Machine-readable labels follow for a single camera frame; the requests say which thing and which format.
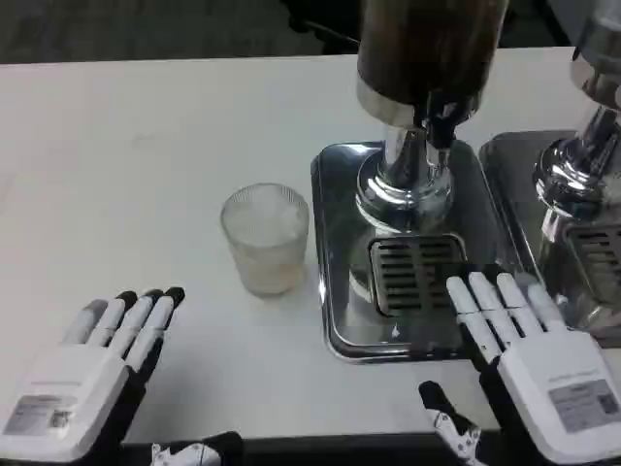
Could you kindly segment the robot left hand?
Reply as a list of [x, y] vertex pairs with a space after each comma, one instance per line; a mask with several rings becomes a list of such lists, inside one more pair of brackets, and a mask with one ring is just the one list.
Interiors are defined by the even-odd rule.
[[123, 440], [184, 298], [179, 286], [125, 290], [82, 308], [2, 412], [2, 464], [126, 464]]

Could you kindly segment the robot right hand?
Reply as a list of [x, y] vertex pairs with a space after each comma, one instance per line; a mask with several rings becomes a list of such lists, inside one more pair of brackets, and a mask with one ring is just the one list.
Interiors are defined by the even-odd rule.
[[445, 286], [500, 427], [485, 432], [438, 383], [421, 383], [426, 414], [452, 456], [462, 465], [619, 464], [620, 387], [596, 339], [567, 326], [539, 282], [466, 269]]

